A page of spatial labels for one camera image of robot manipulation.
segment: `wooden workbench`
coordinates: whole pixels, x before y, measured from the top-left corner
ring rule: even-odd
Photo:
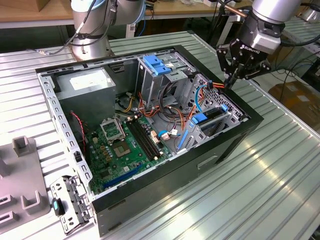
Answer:
[[[215,7],[203,3],[185,5],[179,0],[173,2],[157,1],[154,4],[154,19],[210,17]],[[151,18],[151,11],[146,11],[146,19]],[[28,11],[0,5],[0,29],[39,27],[73,24],[73,14],[69,0],[51,0],[40,12]]]

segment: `gray fixture block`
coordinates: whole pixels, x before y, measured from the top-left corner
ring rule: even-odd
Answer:
[[[0,197],[0,210],[16,204],[17,200],[10,194]]]
[[[9,168],[5,164],[5,162],[1,159],[1,152],[0,152],[0,180],[3,179],[5,176],[8,176]]]
[[[18,158],[28,155],[32,151],[28,138],[26,136],[20,136],[12,139],[12,148]]]
[[[21,196],[22,209],[31,215],[41,211],[46,205],[44,204],[44,198],[39,194],[38,190],[35,191],[35,198],[26,199],[25,196]]]
[[[13,211],[6,212],[0,215],[0,228],[16,223],[19,220],[19,216]]]
[[[47,214],[50,204],[33,138],[20,136],[0,146],[0,157],[0,174],[6,175],[0,178],[1,235]]]

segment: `slotted aluminum surface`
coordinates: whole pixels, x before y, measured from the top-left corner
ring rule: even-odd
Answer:
[[[290,21],[285,23],[285,29],[283,34],[296,43],[309,41],[320,33],[320,22],[318,23],[309,23],[302,20],[299,17],[293,17]],[[305,49],[320,56],[320,40],[316,43],[312,43],[306,46],[303,46]]]
[[[214,50],[187,32],[111,41],[119,55],[183,45],[222,78]],[[45,104],[34,68],[73,62],[55,56],[0,54],[0,144],[34,137],[49,185],[72,174]],[[308,239],[320,224],[320,140],[252,84],[234,91],[264,117],[232,155],[214,169],[108,234],[108,240]],[[53,209],[1,239],[64,239]],[[99,239],[92,223],[67,239]]]

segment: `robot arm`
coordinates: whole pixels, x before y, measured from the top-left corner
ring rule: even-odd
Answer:
[[[230,89],[237,79],[248,80],[271,71],[267,57],[280,46],[285,22],[300,4],[301,0],[254,0],[252,11],[229,45],[231,64],[226,60],[227,48],[217,47],[221,70],[229,76],[224,82],[225,88]]]
[[[146,5],[144,0],[72,0],[71,8],[76,30],[88,14],[71,45],[78,59],[89,60],[112,56],[108,28],[139,22],[145,15]]]

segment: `red cable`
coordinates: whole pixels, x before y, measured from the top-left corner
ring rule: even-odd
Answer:
[[[80,127],[81,127],[81,131],[82,131],[82,141],[83,141],[83,151],[84,153],[86,153],[86,141],[85,141],[85,131],[84,131],[84,127],[82,126],[82,122],[80,120],[80,118],[74,113],[74,112],[70,112],[73,116],[75,116],[75,118],[78,120]]]

